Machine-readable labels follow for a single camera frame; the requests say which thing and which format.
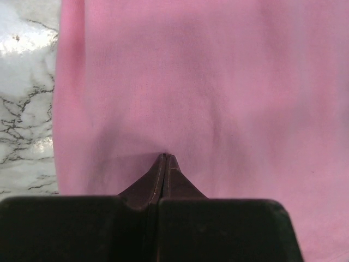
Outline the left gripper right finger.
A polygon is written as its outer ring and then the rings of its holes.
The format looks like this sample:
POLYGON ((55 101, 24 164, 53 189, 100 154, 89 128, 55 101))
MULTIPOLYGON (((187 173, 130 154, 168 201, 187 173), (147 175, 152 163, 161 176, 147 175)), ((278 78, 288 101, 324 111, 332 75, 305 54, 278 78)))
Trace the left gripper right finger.
POLYGON ((167 155, 158 206, 158 261, 302 261, 284 207, 269 199, 208 199, 167 155))

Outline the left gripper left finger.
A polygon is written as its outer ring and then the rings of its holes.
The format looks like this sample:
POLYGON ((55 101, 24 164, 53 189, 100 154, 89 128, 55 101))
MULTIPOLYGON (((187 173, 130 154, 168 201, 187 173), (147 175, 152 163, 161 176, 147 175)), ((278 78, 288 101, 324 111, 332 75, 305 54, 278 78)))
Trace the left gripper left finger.
POLYGON ((166 155, 112 196, 1 201, 1 261, 152 261, 166 155))

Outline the pink t-shirt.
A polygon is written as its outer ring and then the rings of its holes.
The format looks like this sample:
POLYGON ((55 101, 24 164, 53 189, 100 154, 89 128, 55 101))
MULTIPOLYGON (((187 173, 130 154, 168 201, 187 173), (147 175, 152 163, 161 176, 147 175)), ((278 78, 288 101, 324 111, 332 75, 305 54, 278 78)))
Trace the pink t-shirt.
POLYGON ((63 1, 52 109, 61 194, 170 153, 208 197, 279 201, 306 261, 348 261, 348 1, 63 1))

